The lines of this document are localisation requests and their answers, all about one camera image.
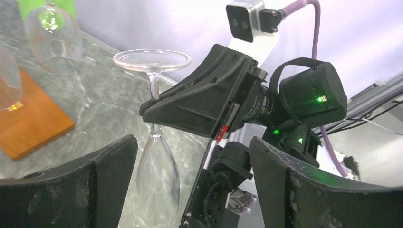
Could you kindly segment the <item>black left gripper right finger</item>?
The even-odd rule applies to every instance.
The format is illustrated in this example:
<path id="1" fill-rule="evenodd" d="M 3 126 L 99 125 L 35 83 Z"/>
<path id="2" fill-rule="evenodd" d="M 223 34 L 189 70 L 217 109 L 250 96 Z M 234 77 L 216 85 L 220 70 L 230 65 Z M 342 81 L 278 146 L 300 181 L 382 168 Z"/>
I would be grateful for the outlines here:
<path id="1" fill-rule="evenodd" d="M 253 137 L 249 152 L 267 228 L 400 228 L 403 189 L 346 179 Z"/>

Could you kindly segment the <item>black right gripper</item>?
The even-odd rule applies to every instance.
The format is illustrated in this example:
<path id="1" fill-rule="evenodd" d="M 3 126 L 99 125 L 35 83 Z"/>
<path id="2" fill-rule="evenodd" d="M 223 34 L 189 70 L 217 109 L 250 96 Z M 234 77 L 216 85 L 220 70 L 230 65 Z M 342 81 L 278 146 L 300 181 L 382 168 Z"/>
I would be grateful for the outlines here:
<path id="1" fill-rule="evenodd" d="M 246 54 L 215 44 L 185 79 L 161 93 L 159 100 L 144 102 L 139 115 L 147 123 L 203 137 L 217 135 L 217 141 L 245 123 L 275 127 L 277 93 L 262 85 L 267 72 L 254 63 Z M 229 116 L 233 98 L 235 113 Z"/>

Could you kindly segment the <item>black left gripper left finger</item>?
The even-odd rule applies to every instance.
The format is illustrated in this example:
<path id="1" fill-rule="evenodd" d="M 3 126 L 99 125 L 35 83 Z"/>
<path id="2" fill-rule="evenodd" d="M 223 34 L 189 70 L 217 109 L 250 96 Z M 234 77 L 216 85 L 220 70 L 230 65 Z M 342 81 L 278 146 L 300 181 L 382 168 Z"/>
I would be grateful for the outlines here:
<path id="1" fill-rule="evenodd" d="M 0 181 L 3 228 L 116 228 L 138 151 L 132 135 L 57 167 Z"/>

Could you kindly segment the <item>clear wine glass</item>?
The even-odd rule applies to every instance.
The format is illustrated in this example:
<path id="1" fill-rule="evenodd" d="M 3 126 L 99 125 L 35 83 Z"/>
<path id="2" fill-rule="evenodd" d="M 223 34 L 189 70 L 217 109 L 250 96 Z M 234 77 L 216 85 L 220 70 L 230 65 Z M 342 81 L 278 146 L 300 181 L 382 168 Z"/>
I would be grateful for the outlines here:
<path id="1" fill-rule="evenodd" d="M 16 105 L 22 98 L 19 66 L 13 54 L 0 45 L 0 110 Z"/>
<path id="2" fill-rule="evenodd" d="M 53 0 L 34 8 L 24 22 L 35 59 L 48 73 L 72 74 L 82 58 L 82 37 L 77 21 Z"/>

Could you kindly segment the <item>green plastic wine glass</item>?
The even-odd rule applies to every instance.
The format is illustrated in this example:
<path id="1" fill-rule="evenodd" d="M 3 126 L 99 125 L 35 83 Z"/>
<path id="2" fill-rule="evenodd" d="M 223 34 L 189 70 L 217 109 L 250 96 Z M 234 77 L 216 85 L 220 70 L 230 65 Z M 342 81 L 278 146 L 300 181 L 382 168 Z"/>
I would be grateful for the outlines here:
<path id="1" fill-rule="evenodd" d="M 28 14 L 37 7 L 45 5 L 45 0 L 17 0 L 21 19 L 24 22 Z M 57 7 L 69 13 L 74 19 L 77 19 L 74 0 L 54 0 Z"/>

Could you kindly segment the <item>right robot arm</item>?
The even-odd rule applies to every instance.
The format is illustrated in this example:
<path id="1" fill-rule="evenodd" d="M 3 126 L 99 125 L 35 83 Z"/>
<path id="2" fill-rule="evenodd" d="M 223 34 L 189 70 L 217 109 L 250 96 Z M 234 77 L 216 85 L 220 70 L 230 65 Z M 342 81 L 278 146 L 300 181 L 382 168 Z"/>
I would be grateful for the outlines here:
<path id="1" fill-rule="evenodd" d="M 184 80 L 140 108 L 146 122 L 220 141 L 244 124 L 266 127 L 263 140 L 318 167 L 313 129 L 346 117 L 347 97 L 329 62 L 300 57 L 266 72 L 252 57 L 216 44 Z M 249 148 L 215 146 L 204 159 L 181 222 L 182 228 L 219 228 L 230 195 L 252 179 Z"/>

